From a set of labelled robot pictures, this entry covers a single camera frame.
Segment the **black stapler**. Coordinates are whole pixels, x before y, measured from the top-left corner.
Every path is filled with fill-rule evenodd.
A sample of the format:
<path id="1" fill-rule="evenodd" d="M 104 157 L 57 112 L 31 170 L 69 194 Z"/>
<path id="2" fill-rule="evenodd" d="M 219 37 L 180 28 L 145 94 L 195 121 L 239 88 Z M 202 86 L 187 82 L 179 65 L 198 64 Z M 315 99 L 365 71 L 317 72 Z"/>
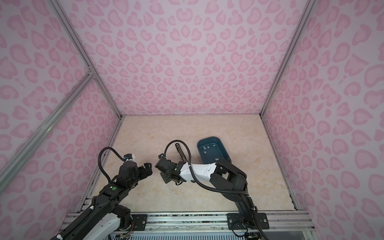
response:
<path id="1" fill-rule="evenodd" d="M 176 147 L 176 150 L 177 150 L 177 152 L 179 153 L 181 159 L 183 160 L 183 162 L 186 162 L 186 163 L 187 163 L 187 162 L 188 162 L 188 159 L 187 159 L 186 155 L 184 154 L 184 152 L 183 152 L 183 150 L 182 150 L 182 148 L 181 148 L 181 145 L 180 145 L 179 143 L 176 143 L 176 144 L 175 144 L 175 147 Z"/>

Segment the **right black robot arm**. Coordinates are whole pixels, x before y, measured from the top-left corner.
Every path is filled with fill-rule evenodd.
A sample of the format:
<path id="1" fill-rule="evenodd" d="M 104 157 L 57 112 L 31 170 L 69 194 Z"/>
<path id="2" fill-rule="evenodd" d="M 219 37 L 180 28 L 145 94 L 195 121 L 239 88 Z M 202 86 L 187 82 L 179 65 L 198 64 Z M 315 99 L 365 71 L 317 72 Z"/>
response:
<path id="1" fill-rule="evenodd" d="M 257 207 L 248 192 L 247 175 L 226 160 L 218 160 L 212 164 L 200 165 L 187 162 L 173 163 L 161 156 L 156 169 L 161 172 L 164 182 L 195 182 L 201 188 L 222 194 L 235 203 L 244 227 L 258 230 Z"/>

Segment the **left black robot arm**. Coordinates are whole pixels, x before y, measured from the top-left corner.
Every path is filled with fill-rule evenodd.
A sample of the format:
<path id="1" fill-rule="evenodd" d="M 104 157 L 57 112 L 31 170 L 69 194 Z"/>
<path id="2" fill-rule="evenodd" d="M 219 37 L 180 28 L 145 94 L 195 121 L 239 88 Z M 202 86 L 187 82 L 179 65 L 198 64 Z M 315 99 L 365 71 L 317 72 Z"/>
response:
<path id="1" fill-rule="evenodd" d="M 152 164 L 137 166 L 136 162 L 127 161 L 115 176 L 92 197 L 90 206 L 71 224 L 53 236 L 53 240 L 104 240 L 116 230 L 132 230 L 134 220 L 131 210 L 120 202 L 129 195 L 139 181 L 153 174 Z"/>

